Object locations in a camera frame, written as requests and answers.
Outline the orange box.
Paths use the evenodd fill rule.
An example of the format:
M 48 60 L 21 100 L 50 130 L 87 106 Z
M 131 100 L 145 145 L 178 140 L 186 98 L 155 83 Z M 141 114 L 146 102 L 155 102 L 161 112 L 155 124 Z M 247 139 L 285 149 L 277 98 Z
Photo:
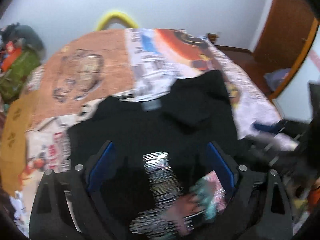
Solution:
M 9 54 L 1 63 L 1 70 L 6 72 L 14 61 L 21 55 L 22 48 L 17 48 L 12 54 Z

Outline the dark green jacket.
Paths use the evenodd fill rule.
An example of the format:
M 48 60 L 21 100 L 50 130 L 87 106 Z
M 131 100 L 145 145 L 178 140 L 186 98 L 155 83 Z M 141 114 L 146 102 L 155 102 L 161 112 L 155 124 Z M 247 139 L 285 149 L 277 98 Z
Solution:
M 15 23 L 7 25 L 1 29 L 1 38 L 4 45 L 9 41 L 12 41 L 23 48 L 31 48 L 36 51 L 40 58 L 44 58 L 46 55 L 46 49 L 44 47 L 42 39 L 28 25 Z

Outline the printed newspaper pattern bedspread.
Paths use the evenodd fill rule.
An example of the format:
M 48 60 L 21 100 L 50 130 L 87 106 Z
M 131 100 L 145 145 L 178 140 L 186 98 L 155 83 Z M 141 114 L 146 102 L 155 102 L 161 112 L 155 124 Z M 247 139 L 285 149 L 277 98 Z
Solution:
M 30 124 L 26 167 L 16 191 L 29 222 L 44 171 L 70 169 L 67 128 L 89 119 L 112 95 L 149 101 L 167 94 L 178 79 L 221 70 L 233 107 L 238 136 L 254 135 L 255 121 L 274 124 L 280 115 L 249 76 L 205 37 L 180 42 L 171 29 L 126 29 L 89 33 L 64 46 L 27 79 L 20 100 Z

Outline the white wardrobe sliding door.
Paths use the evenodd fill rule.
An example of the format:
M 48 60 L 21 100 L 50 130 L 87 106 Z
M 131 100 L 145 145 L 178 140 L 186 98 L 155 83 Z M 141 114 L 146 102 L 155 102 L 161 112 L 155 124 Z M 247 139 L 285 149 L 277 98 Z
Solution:
M 273 100 L 282 118 L 304 122 L 312 120 L 310 82 L 319 83 L 319 33 L 298 72 L 284 91 Z

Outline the green cloth covered table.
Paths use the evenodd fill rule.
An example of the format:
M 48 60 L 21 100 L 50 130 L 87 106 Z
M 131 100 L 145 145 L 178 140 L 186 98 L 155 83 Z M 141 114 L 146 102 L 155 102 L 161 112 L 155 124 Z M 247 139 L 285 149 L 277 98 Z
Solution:
M 35 51 L 27 49 L 13 62 L 10 69 L 1 77 L 1 98 L 5 103 L 16 100 L 30 73 L 40 66 Z

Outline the bamboo lap desk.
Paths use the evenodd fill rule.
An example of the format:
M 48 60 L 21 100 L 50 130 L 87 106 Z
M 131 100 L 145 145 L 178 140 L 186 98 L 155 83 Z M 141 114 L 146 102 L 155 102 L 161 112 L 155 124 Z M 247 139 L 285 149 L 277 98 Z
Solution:
M 9 107 L 1 139 L 1 184 L 10 196 L 22 191 L 20 174 L 26 166 L 25 132 L 31 126 L 31 119 L 38 99 L 38 92 L 15 100 Z

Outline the black t-shirt with elephant print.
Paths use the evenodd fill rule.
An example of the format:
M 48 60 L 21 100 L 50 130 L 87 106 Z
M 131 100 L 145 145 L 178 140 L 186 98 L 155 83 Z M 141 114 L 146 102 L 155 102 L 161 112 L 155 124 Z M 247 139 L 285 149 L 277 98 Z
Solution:
M 112 141 L 114 174 L 88 192 L 112 239 L 151 239 L 187 234 L 201 212 L 195 186 L 213 171 L 206 149 L 214 142 L 227 155 L 240 151 L 225 76 L 212 70 L 174 82 L 170 92 L 145 102 L 109 96 L 93 116 L 71 127 L 73 166 L 86 164 Z

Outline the brown wooden door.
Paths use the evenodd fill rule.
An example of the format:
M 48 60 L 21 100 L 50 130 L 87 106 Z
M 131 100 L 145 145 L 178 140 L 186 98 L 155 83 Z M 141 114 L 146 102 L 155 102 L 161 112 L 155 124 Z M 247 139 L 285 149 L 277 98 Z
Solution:
M 255 61 L 291 67 L 307 41 L 313 19 L 306 0 L 273 0 L 253 53 Z

